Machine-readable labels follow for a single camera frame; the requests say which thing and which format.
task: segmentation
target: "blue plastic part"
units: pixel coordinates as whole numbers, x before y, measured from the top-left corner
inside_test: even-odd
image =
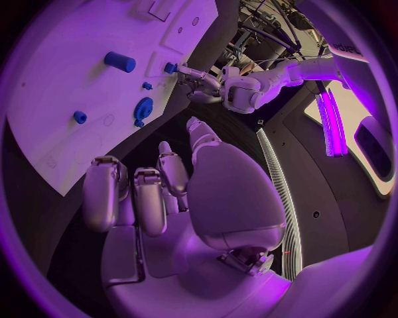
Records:
[[[134,125],[139,128],[143,128],[143,119],[147,118],[152,113],[152,110],[153,100],[150,97],[142,98],[142,100],[138,102],[134,110],[134,117],[136,118]]]
[[[84,124],[87,121],[87,115],[82,111],[75,111],[73,118],[78,124]]]
[[[145,82],[145,81],[144,81],[144,84],[143,84],[143,88],[145,88],[147,91],[150,91],[151,89],[153,89],[152,85],[150,83]]]
[[[135,69],[135,60],[133,58],[115,52],[106,54],[103,62],[126,73],[130,73]]]
[[[173,64],[173,63],[167,63],[165,66],[165,72],[169,74],[173,74],[175,72],[178,72],[178,64]]]

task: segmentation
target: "robotic arm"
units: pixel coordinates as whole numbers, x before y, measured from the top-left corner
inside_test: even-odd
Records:
[[[283,86],[301,85],[304,80],[337,80],[348,88],[333,58],[315,58],[297,61],[286,59],[272,70],[239,76],[239,68],[224,67],[222,83],[207,74],[186,67],[178,67],[180,85],[189,85],[187,95],[199,103],[222,102],[226,109],[248,114],[270,102]]]

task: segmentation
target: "robotic hand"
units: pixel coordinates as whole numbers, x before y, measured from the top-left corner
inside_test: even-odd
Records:
[[[187,95],[198,103],[222,102],[226,109],[248,114],[270,102],[283,86],[301,85],[304,80],[337,80],[348,88],[333,58],[314,58],[297,61],[286,59],[272,70],[239,76],[239,68],[222,68],[222,83],[206,72],[178,67],[180,85],[188,85]]]

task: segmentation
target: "white pegboard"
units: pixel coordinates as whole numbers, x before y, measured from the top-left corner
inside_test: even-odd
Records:
[[[18,70],[7,111],[11,130],[29,162],[61,195],[94,157],[139,129],[133,112],[143,97],[154,101],[145,124],[163,114],[176,83],[176,74],[163,72],[165,62],[187,61],[218,15],[214,0],[163,1],[171,4],[165,22],[138,12],[142,1],[85,1],[48,31]],[[153,1],[162,14],[163,1]],[[134,58],[136,68],[125,73],[106,66],[110,51]],[[143,89],[144,81],[153,90]],[[87,115],[83,125],[74,121],[75,111]]]

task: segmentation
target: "purple light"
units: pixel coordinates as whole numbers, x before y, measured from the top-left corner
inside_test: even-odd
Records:
[[[324,130],[326,155],[343,156],[348,153],[343,123],[336,100],[329,89],[316,98]]]

